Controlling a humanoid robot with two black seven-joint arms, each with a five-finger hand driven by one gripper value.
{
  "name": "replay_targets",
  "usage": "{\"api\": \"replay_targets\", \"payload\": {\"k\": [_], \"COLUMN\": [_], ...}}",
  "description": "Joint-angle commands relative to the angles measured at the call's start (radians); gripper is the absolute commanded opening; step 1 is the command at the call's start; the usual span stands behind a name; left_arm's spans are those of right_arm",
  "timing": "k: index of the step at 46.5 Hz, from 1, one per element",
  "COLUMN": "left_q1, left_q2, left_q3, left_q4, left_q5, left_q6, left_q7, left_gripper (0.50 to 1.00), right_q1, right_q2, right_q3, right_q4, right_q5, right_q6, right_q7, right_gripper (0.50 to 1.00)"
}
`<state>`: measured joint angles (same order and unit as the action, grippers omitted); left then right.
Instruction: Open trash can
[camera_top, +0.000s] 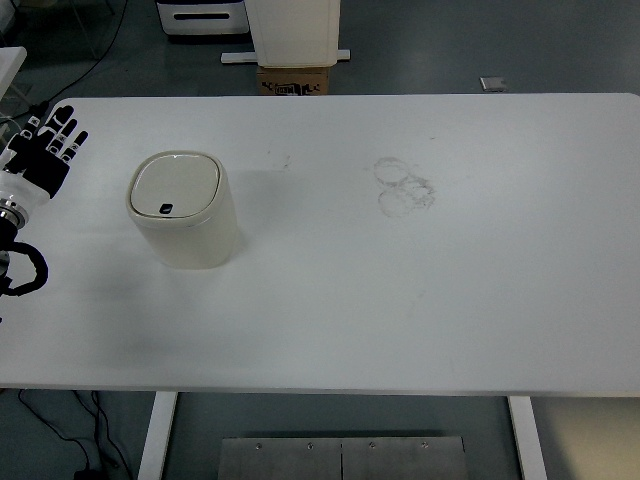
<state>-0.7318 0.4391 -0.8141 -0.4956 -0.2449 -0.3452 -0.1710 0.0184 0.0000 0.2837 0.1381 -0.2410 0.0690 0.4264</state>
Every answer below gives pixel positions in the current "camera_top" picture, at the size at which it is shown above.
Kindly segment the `black robotic left hand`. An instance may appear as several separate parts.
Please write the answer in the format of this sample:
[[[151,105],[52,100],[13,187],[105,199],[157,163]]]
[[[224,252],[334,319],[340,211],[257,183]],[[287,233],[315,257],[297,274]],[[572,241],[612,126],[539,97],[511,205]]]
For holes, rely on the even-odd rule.
[[[57,107],[43,122],[32,115],[9,141],[4,173],[17,175],[54,198],[70,171],[70,162],[89,137],[78,129],[71,105]]]

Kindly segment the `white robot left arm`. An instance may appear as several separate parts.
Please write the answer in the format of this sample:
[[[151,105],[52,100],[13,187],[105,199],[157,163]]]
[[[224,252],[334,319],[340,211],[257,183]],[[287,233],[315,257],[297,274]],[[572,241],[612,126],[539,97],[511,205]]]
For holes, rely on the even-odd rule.
[[[48,192],[26,180],[21,173],[6,170],[16,155],[6,147],[1,153],[1,250],[7,250],[17,232],[33,216],[34,211],[50,200]]]

